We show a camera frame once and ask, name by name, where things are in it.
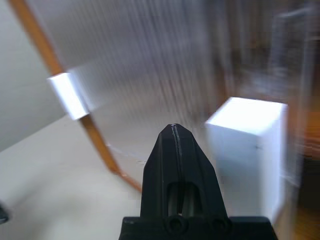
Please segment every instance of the black object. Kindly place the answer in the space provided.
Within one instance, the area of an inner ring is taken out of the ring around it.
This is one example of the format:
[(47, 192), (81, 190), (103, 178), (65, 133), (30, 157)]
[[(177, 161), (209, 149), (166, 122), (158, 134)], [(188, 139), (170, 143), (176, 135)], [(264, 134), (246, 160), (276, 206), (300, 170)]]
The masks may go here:
[(4, 224), (9, 221), (9, 215), (5, 209), (0, 205), (0, 224)]
[(228, 217), (215, 170), (190, 131), (160, 132), (143, 171), (140, 217), (120, 240), (276, 240), (266, 217)]

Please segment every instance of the white cube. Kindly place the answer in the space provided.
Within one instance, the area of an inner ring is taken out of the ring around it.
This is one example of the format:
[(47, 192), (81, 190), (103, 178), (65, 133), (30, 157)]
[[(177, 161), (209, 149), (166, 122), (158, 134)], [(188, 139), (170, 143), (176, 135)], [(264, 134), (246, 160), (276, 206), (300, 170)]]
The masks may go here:
[(275, 221), (284, 203), (287, 105), (231, 97), (205, 123), (229, 216)]

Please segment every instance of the beige floor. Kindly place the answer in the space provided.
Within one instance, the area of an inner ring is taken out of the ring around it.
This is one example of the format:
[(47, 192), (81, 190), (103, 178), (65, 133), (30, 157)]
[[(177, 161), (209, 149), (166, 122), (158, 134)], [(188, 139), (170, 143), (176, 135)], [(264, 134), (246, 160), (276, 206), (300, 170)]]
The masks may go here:
[(1, 240), (117, 240), (141, 195), (108, 172), (84, 130), (64, 117), (0, 153)]

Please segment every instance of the transparent plastic sheet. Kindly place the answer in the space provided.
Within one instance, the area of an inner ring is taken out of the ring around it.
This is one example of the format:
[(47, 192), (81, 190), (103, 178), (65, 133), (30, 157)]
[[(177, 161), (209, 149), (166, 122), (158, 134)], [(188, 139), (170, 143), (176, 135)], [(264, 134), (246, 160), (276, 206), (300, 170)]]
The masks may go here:
[(28, 0), (121, 168), (142, 181), (159, 132), (217, 109), (205, 0)]
[[(131, 177), (142, 181), (158, 133), (170, 123), (191, 130), (209, 155), (204, 122), (237, 96), (288, 104), (283, 175), (293, 197), (313, 63), (309, 2), (27, 2)], [(294, 205), (288, 202), (275, 226), (279, 239), (292, 239)]]

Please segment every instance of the wooden frame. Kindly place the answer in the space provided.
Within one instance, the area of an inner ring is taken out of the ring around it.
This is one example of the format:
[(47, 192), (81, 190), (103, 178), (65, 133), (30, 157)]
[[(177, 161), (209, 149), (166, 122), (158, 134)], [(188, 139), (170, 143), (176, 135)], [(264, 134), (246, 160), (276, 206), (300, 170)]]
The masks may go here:
[[(25, 0), (9, 0), (9, 3), (14, 10), (17, 18), (20, 20), (22, 26), (24, 27), (24, 30), (33, 41), (50, 73), (53, 76), (64, 73), (65, 68), (59, 62), (53, 47), (48, 41), (45, 33), (42, 31), (40, 25), (37, 22), (37, 19), (29, 9), (28, 4), (25, 2)], [(93, 145), (95, 146), (96, 150), (100, 154), (108, 169), (114, 174), (119, 175), (132, 187), (141, 192), (142, 188), (140, 184), (120, 169), (117, 161), (114, 159), (110, 150), (106, 146), (105, 141), (90, 114), (80, 118), (78, 121), (85, 129), (88, 137), (92, 141)]]

